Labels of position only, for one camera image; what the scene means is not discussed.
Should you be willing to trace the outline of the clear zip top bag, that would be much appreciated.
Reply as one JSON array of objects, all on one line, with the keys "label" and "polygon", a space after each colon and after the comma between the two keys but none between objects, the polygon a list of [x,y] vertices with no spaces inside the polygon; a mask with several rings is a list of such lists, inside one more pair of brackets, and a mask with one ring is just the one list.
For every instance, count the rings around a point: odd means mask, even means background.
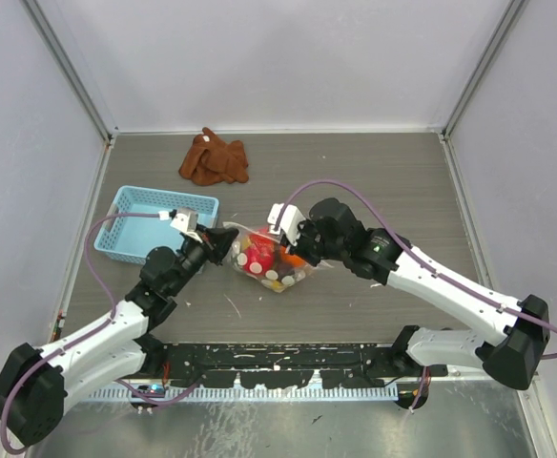
[{"label": "clear zip top bag", "polygon": [[333,268],[325,260],[313,266],[288,254],[279,243],[279,237],[271,234],[268,227],[248,227],[235,221],[224,221],[222,227],[238,230],[226,257],[229,264],[276,293],[282,293],[319,271]]}]

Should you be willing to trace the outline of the red apple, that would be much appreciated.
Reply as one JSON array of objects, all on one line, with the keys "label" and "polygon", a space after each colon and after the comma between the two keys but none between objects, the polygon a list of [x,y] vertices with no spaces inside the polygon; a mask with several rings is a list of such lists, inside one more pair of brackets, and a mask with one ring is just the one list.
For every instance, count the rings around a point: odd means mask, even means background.
[{"label": "red apple", "polygon": [[257,234],[250,234],[242,240],[237,260],[245,272],[254,276],[265,274],[275,262],[275,242]]}]

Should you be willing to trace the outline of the orange tangerine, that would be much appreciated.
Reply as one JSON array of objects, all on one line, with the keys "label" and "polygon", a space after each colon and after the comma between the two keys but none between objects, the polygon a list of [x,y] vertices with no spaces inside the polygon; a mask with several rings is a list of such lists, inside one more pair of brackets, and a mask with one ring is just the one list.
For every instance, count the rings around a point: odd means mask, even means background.
[{"label": "orange tangerine", "polygon": [[285,250],[280,251],[280,257],[283,262],[290,264],[294,268],[302,268],[306,265],[306,261],[297,255],[287,253]]}]

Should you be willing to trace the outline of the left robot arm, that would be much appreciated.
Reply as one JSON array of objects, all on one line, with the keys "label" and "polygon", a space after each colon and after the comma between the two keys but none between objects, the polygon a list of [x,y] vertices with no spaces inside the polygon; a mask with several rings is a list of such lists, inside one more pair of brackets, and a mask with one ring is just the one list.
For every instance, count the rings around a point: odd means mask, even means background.
[{"label": "left robot arm", "polygon": [[139,283],[105,315],[53,343],[14,348],[0,372],[4,450],[17,455],[39,443],[74,405],[110,382],[158,375],[164,345],[152,331],[174,312],[175,296],[204,264],[222,263],[237,235],[236,228],[199,225],[179,249],[153,249]]}]

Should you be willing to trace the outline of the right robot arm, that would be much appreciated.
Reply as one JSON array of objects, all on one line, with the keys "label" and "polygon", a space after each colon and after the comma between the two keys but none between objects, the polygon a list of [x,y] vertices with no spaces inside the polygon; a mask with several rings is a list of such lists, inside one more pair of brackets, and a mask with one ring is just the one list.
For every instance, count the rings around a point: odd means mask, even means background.
[{"label": "right robot arm", "polygon": [[516,390],[529,388],[549,342],[541,298],[518,300],[479,285],[388,229],[365,227],[336,198],[318,202],[307,216],[290,205],[278,227],[288,252],[310,264],[339,261],[356,277],[411,294],[465,324],[464,330],[405,327],[391,353],[400,374],[451,364],[480,368]]}]

